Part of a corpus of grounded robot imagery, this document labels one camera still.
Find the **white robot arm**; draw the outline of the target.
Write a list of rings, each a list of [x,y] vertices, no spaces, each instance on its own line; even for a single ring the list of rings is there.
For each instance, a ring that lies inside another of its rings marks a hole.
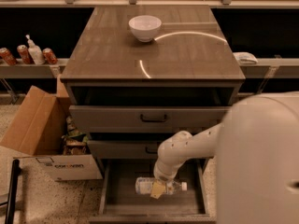
[[[185,161],[216,158],[217,224],[299,224],[299,93],[234,104],[220,124],[162,142],[154,176],[173,180]]]

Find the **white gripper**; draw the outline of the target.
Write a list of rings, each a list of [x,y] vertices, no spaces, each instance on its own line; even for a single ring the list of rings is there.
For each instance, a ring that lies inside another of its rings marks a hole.
[[[155,180],[152,184],[150,197],[154,199],[159,199],[163,194],[165,194],[165,183],[172,181],[178,173],[178,169],[182,166],[181,163],[164,163],[161,159],[155,162],[153,174],[158,180]]]

